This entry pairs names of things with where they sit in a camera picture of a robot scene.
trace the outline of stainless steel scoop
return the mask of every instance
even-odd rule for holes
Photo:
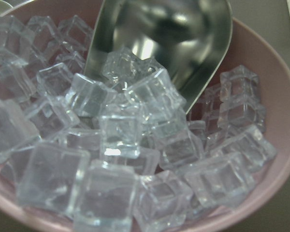
[[[101,52],[122,46],[140,59],[154,56],[187,100],[187,113],[223,60],[231,36],[227,0],[104,0],[85,75],[99,71]]]

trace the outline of table surface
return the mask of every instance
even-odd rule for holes
[[[290,68],[290,16],[286,0],[229,0],[234,17],[262,36]],[[290,177],[260,210],[223,232],[290,232]],[[36,232],[0,212],[0,232]]]

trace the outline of plastic bowl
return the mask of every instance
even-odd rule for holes
[[[58,23],[74,14],[94,25],[101,0],[34,0],[12,9],[26,23],[33,15],[49,15]],[[267,172],[259,176],[260,183],[249,197],[235,210],[215,217],[204,218],[172,229],[181,232],[214,232],[229,227],[264,205],[284,184],[290,175],[290,70],[276,51],[259,35],[234,19],[234,31],[228,53],[219,73],[243,64],[260,76],[261,102],[267,109],[265,137],[278,150]],[[16,220],[43,232],[71,232],[72,222],[55,214],[22,209],[15,204],[14,188],[0,176],[0,210]],[[140,231],[134,223],[133,232]]]

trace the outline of ice scoop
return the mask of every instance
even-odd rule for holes
[[[222,62],[231,37],[227,0],[104,0],[85,75],[99,72],[101,54],[123,46],[140,59],[155,57],[187,100],[187,113]]]

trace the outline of metal scoop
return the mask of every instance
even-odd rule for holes
[[[104,0],[85,75],[99,71],[101,53],[122,46],[140,59],[154,56],[187,100],[187,113],[222,62],[231,36],[227,0]]]

